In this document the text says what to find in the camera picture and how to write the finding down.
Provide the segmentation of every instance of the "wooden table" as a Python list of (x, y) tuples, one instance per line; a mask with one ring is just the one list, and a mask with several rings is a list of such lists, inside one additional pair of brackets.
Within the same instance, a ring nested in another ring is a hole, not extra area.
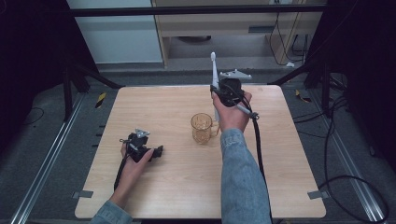
[[(260, 114), (262, 159), (273, 218), (324, 217), (321, 199), (291, 115), (278, 86), (244, 85)], [(120, 166), (120, 139), (135, 128), (150, 131), (147, 147), (164, 145), (163, 155), (148, 164), (134, 187), (126, 211), (134, 218), (220, 218), (221, 152), (219, 137), (198, 145), (191, 136), (191, 117), (214, 117), (209, 86), (128, 87), (120, 89), (97, 149), (76, 216), (93, 217), (113, 193)], [(250, 122), (247, 145), (257, 160)]]

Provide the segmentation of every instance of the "hand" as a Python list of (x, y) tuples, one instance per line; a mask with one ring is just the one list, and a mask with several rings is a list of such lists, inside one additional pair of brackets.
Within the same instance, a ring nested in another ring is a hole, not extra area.
[[(245, 97), (247, 98), (247, 101), (250, 102), (252, 97), (251, 93), (245, 91)], [(219, 112), (219, 126), (221, 131), (224, 132), (227, 129), (236, 128), (241, 130), (241, 132), (244, 132), (248, 125), (248, 115), (236, 106), (227, 107), (223, 105), (220, 98), (214, 92), (212, 92), (212, 99), (213, 105)]]
[[(125, 166), (122, 169), (120, 183), (110, 198), (110, 201), (118, 205), (120, 208), (124, 208), (128, 202), (129, 193), (131, 192), (137, 179), (142, 175), (143, 170), (152, 156), (154, 149), (149, 150), (143, 156), (139, 162), (135, 162), (131, 157), (125, 162)], [(122, 144), (121, 154), (125, 156), (126, 145)]]

